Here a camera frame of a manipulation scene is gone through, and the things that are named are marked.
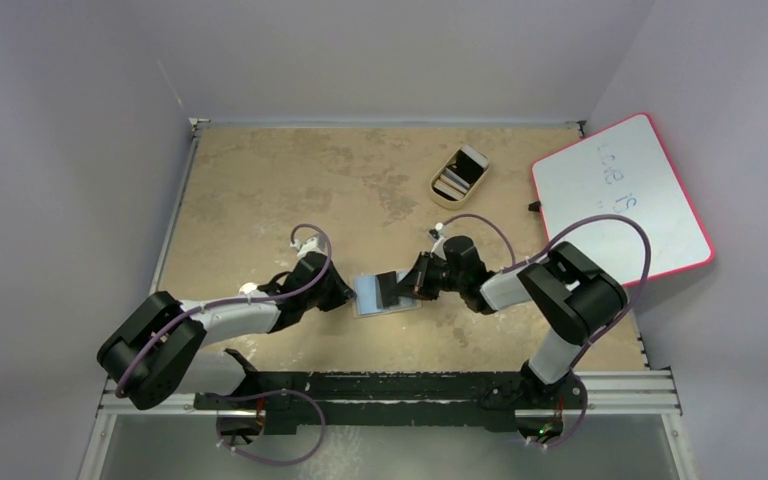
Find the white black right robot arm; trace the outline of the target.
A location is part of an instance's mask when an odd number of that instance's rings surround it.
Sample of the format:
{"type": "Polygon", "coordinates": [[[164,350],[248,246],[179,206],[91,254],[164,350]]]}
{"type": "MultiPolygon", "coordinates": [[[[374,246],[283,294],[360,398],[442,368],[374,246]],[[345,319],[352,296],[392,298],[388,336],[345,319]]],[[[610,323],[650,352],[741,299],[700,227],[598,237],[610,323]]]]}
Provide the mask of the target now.
{"type": "Polygon", "coordinates": [[[387,272],[376,282],[386,307],[403,298],[436,300],[442,292],[457,293],[469,310],[484,315],[534,303],[549,330],[521,369],[521,392],[536,407],[559,396],[560,381],[587,342],[628,305],[619,283],[569,242],[557,244],[536,263],[494,272],[471,238],[455,236],[435,251],[420,253],[404,276],[387,272]]]}

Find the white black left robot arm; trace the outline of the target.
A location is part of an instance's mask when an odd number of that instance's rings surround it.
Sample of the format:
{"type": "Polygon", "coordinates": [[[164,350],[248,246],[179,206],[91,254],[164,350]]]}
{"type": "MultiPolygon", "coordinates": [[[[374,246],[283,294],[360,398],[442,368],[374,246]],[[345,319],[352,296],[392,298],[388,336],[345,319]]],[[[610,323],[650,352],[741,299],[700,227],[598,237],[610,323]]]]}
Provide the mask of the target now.
{"type": "Polygon", "coordinates": [[[115,394],[139,410],[186,391],[218,393],[232,408],[257,399],[258,382],[237,353],[201,360],[202,348],[249,334],[271,334],[299,323],[312,309],[329,312],[356,297],[329,257],[310,251],[293,269],[245,285],[234,297],[196,302],[167,291],[149,295],[101,344],[96,361],[115,381],[115,394]]]}

